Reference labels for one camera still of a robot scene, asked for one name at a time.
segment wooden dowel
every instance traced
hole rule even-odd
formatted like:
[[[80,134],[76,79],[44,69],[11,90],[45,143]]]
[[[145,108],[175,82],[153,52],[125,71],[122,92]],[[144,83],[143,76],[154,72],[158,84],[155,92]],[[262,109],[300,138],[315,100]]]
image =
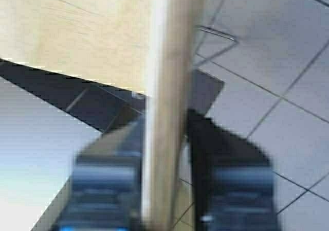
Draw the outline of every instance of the wooden dowel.
[[[202,4],[203,0],[153,2],[142,174],[142,220],[147,230],[172,227],[194,26]]]

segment black object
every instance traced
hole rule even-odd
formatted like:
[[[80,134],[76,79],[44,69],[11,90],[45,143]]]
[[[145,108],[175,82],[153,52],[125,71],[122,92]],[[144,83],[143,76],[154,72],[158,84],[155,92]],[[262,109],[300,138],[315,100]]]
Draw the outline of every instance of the black object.
[[[262,151],[190,110],[195,227],[209,231],[278,231],[273,172]]]
[[[59,227],[141,230],[143,132],[140,115],[81,152]],[[195,110],[188,111],[187,135],[196,230],[278,231],[273,173],[261,150]],[[108,143],[116,139],[114,146]]]
[[[56,224],[59,230],[140,230],[143,133],[140,115],[78,155],[71,197]],[[116,139],[121,141],[109,146]]]

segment plywood sheet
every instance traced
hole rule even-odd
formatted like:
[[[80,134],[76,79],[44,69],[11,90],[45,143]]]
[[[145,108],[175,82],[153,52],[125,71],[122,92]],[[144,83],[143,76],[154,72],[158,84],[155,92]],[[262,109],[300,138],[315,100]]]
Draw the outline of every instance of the plywood sheet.
[[[151,0],[0,0],[0,58],[144,91]]]

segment wooden pole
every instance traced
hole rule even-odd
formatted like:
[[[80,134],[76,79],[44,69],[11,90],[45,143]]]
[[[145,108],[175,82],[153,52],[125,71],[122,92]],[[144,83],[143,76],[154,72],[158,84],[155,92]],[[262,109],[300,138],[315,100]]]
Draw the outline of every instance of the wooden pole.
[[[172,227],[194,26],[202,4],[203,0],[153,1],[142,174],[142,220],[148,230]]]

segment floor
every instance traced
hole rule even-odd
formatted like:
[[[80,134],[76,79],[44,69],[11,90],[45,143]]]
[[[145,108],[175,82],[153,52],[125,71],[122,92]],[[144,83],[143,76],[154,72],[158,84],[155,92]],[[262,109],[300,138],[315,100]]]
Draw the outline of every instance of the floor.
[[[202,24],[228,32],[239,42],[198,33],[195,67],[225,84],[207,116],[259,144],[272,159],[275,203],[283,231],[328,230],[329,0],[207,0]],[[75,89],[67,87],[72,91],[70,96],[54,100],[56,108],[47,103],[53,104],[51,101],[36,97],[44,95],[38,92],[39,87],[28,90],[37,91],[32,95],[0,80],[1,90],[6,90],[2,91],[2,99],[10,103],[8,106],[0,102],[0,129],[6,131],[2,132],[0,148],[10,148],[0,158],[0,171],[8,173],[2,177],[6,187],[0,188],[0,202],[7,205],[8,216],[17,215],[18,210],[25,216],[20,223],[3,218],[3,226],[8,230],[30,231],[60,190],[44,179],[55,175],[53,181],[63,185],[70,169],[59,168],[59,162],[70,165],[79,149],[107,129],[107,123],[91,119],[88,126],[72,117],[85,114],[76,103],[71,105],[75,100],[83,101],[79,93],[84,92],[88,98],[95,91],[94,87],[85,91],[86,86],[81,83],[74,86]],[[99,100],[93,101],[102,107]],[[49,148],[40,155],[48,160],[29,153],[40,144]],[[22,149],[27,145],[29,150]],[[61,153],[53,154],[55,147],[60,147]],[[193,230],[188,150],[184,146],[181,155],[175,231]],[[50,163],[28,166],[48,162],[50,155]],[[16,162],[20,170],[11,170],[14,164],[10,162]],[[26,180],[17,185],[12,180],[17,177]],[[33,188],[35,183],[42,188]],[[31,196],[42,199],[36,203]]]
[[[283,231],[329,230],[329,0],[208,0],[199,69],[225,85],[207,116],[270,156]],[[193,230],[184,148],[174,230]]]

